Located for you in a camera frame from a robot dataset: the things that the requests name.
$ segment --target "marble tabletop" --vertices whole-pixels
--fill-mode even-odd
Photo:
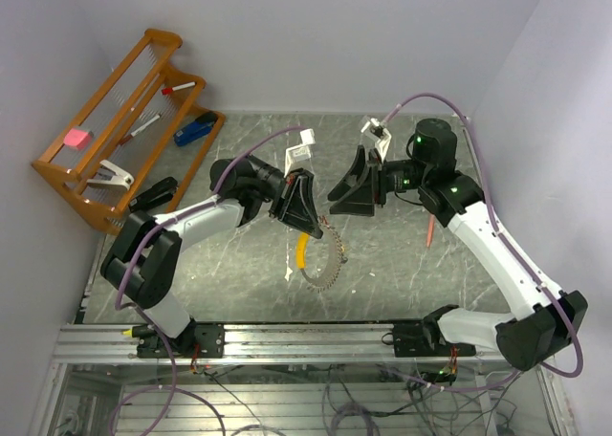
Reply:
[[[508,305],[475,257],[448,230],[436,225],[426,247],[428,213],[392,195],[373,218],[330,216],[327,193],[350,167],[361,141],[363,115],[230,115],[192,181],[181,207],[206,199],[208,171],[216,159],[232,158],[272,132],[289,125],[315,129],[317,144],[309,169],[315,174],[318,214],[339,232],[346,263],[327,291],[309,290],[295,263],[299,232],[270,219],[268,206],[240,229],[221,232],[184,251],[172,290],[199,321],[338,321],[421,317],[447,304],[503,313]],[[387,159],[404,159],[405,143],[424,116],[400,115],[390,124],[393,140]],[[460,122],[446,117],[459,137],[458,168],[475,170]],[[278,137],[254,155],[282,169],[284,151],[298,134]],[[199,145],[170,144],[147,185],[172,175],[181,179]],[[405,194],[416,200],[416,193]],[[113,237],[107,237],[103,253]],[[326,245],[311,240],[309,272],[324,267]],[[116,312],[116,291],[96,272],[85,322],[138,321],[130,311]]]

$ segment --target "wooden rack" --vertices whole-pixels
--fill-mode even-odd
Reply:
[[[173,67],[169,60],[183,40],[175,33],[149,29],[132,51],[106,79],[98,91],[57,136],[47,150],[32,163],[34,169],[94,229],[117,234],[130,200],[136,195],[148,172],[162,154],[172,135],[187,115],[199,116],[206,111],[196,98],[206,82]],[[161,89],[186,82],[192,88],[163,97]],[[133,127],[155,114],[161,114],[146,135],[135,137],[124,146],[119,141]],[[225,121],[215,112],[217,121],[194,158],[178,191],[167,207],[173,211],[206,156]],[[89,146],[75,151],[64,146],[64,136],[73,127],[94,133]],[[87,180],[97,176],[102,160],[109,160],[127,170],[134,183],[126,192],[95,189]]]

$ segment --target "white wall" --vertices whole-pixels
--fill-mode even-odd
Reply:
[[[77,0],[119,61],[147,27],[223,110],[388,111],[425,90],[471,112],[538,0]],[[414,108],[442,110],[431,100]]]
[[[96,235],[30,167],[108,64],[74,0],[0,0],[0,426],[26,434]]]
[[[565,381],[585,435],[610,432],[611,58],[612,0],[541,0],[474,116],[509,230],[589,302],[584,373]]]

